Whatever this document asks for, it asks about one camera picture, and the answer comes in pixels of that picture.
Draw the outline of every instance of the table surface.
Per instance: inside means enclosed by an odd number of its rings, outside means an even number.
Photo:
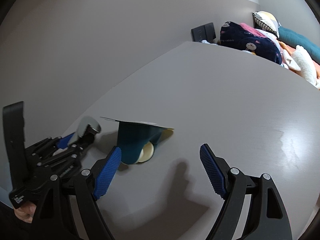
[[[100,116],[175,128],[150,161],[121,165],[98,200],[116,240],[206,238],[223,200],[199,159],[204,143],[244,174],[271,175],[293,239],[319,196],[320,93],[261,57],[185,42],[123,80],[84,115],[102,127],[84,168],[116,144],[118,124]],[[234,239],[241,236],[249,201],[247,196]]]

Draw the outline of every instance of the patterned cushion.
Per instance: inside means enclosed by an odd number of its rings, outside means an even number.
[[[260,11],[252,14],[257,27],[279,37],[279,22],[268,12]]]

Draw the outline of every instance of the silver screw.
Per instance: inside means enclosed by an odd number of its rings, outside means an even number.
[[[271,179],[271,176],[267,173],[263,174],[263,177],[266,179],[266,180],[269,180]]]
[[[55,181],[57,178],[58,178],[58,175],[57,175],[57,174],[53,174],[53,175],[50,177],[50,179],[51,179],[52,181]]]
[[[237,168],[232,168],[231,173],[237,175],[239,174],[239,170]]]
[[[83,176],[88,176],[90,174],[90,170],[85,169],[85,170],[81,171],[81,174]]]

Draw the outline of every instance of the textured blue pad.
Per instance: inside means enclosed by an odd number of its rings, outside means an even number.
[[[65,149],[68,147],[68,142],[70,141],[71,137],[74,133],[67,135],[60,139],[60,141],[56,144],[59,149]]]
[[[120,162],[121,149],[117,147],[102,168],[100,174],[96,177],[96,184],[93,192],[95,199],[99,199],[101,196],[105,195],[114,175],[116,174]]]
[[[204,166],[205,171],[208,174],[215,193],[225,199],[227,196],[225,178],[220,168],[204,145],[200,147],[200,160]]]

